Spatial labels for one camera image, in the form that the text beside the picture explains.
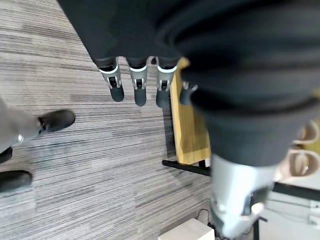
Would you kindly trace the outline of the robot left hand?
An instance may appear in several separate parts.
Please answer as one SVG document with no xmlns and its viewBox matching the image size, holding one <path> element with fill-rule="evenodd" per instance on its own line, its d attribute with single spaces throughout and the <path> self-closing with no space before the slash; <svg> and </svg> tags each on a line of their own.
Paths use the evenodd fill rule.
<svg viewBox="0 0 320 240">
<path fill-rule="evenodd" d="M 303 126 L 320 112 L 317 0 L 61 0 L 92 61 L 180 58 L 211 148 L 216 230 L 236 238 L 259 217 Z"/>
</svg>

